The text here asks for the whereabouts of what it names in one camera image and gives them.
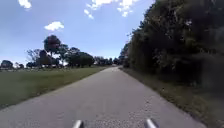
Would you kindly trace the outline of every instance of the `white cloud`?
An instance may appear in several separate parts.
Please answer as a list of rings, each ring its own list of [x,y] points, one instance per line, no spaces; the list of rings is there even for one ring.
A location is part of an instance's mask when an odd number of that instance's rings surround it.
[[[86,4],[86,7],[95,11],[98,10],[104,4],[111,4],[113,2],[119,2],[117,10],[122,13],[123,17],[127,17],[129,13],[132,13],[131,7],[139,0],[92,0],[91,4]]]
[[[133,10],[131,10],[130,8],[131,8],[131,6],[133,6],[134,3],[137,2],[137,1],[138,1],[138,0],[122,0],[122,2],[119,3],[119,6],[120,6],[120,7],[118,7],[117,10],[118,10],[119,12],[122,12],[122,16],[123,16],[123,17],[127,17],[127,15],[128,15],[129,13],[132,13],[132,12],[133,12]]]
[[[93,15],[90,14],[90,12],[88,10],[84,10],[84,13],[90,18],[90,19],[94,19]]]
[[[123,12],[122,14],[123,17],[127,17],[127,15],[128,15],[128,12]]]
[[[55,21],[55,22],[52,22],[51,24],[45,26],[44,28],[49,30],[49,31],[55,31],[55,30],[58,30],[60,28],[63,29],[64,25],[59,21]]]
[[[94,19],[93,15],[89,14],[88,16],[90,19]]]
[[[32,7],[31,3],[28,0],[18,0],[18,2],[20,6],[23,6],[24,8],[29,9]]]
[[[86,10],[86,9],[84,10],[84,13],[87,14],[87,15],[89,15],[89,11]]]
[[[110,4],[112,2],[118,2],[118,0],[92,0],[92,4],[86,4],[87,7],[91,8],[92,10],[99,9],[104,4]]]

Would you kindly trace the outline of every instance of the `blue sky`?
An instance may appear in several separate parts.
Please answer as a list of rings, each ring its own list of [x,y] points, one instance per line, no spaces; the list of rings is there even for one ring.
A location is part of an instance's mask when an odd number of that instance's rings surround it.
[[[0,0],[0,61],[27,62],[51,34],[93,56],[117,57],[153,0]]]

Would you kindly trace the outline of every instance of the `green lawn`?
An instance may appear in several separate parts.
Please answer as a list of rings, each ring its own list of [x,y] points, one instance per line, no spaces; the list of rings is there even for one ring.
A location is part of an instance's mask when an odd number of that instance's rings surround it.
[[[136,72],[132,69],[121,68],[140,82],[149,86],[169,102],[189,113],[196,120],[203,122],[208,128],[221,128],[220,122],[212,112],[212,100],[193,87],[178,86],[160,81],[156,76]]]
[[[0,109],[55,90],[103,69],[105,67],[0,72]]]

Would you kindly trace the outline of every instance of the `road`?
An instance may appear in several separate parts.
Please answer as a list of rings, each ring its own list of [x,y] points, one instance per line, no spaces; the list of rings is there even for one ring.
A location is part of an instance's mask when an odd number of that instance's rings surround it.
[[[0,128],[205,128],[118,68],[108,68],[51,93],[0,111]]]

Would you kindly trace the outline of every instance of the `tree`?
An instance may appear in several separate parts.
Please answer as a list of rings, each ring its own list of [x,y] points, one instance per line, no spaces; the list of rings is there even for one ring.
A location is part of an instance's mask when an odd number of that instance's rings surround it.
[[[61,45],[61,41],[55,35],[48,36],[44,40],[44,49],[47,52],[50,52],[51,57],[53,53],[54,54],[58,53],[60,45]]]
[[[19,68],[19,63],[16,62],[16,63],[15,63],[15,66],[16,66],[16,68]]]
[[[127,62],[136,70],[198,81],[200,76],[195,74],[202,68],[202,58],[195,56],[218,53],[217,34],[224,26],[222,8],[223,0],[156,0],[119,59],[126,63],[128,55]]]
[[[94,63],[94,58],[85,52],[71,52],[67,55],[66,61],[70,67],[84,67],[87,65],[91,66]]]
[[[113,64],[113,59],[110,58],[110,59],[109,59],[109,65],[112,65],[112,64]]]
[[[67,52],[68,52],[68,45],[61,44],[59,46],[59,54],[60,54],[60,59],[62,61],[62,65],[64,65],[64,60],[66,59],[66,53]]]
[[[24,69],[24,65],[23,64],[19,64],[19,68],[20,69]]]
[[[113,64],[116,64],[116,65],[119,65],[120,64],[118,58],[114,58]]]
[[[129,49],[129,46],[130,46],[130,43],[127,43],[124,45],[124,48],[121,50],[121,53],[120,53],[120,56],[119,56],[119,59],[120,59],[120,62],[123,64],[125,59],[128,58],[128,49]]]
[[[26,67],[27,68],[34,68],[34,67],[37,67],[37,63],[36,62],[28,62],[26,64]]]
[[[40,51],[40,58],[37,60],[37,64],[42,67],[42,65],[45,66],[51,66],[52,65],[52,57],[47,55],[47,52],[45,50]]]
[[[9,60],[3,60],[2,63],[1,63],[1,68],[12,69],[13,68],[13,63]]]
[[[39,58],[40,51],[41,51],[40,49],[28,50],[27,51],[28,60],[30,62],[36,62],[37,59]]]
[[[75,48],[75,47],[71,47],[69,50],[68,50],[69,54],[75,54],[77,52],[80,52],[80,50],[78,48]]]

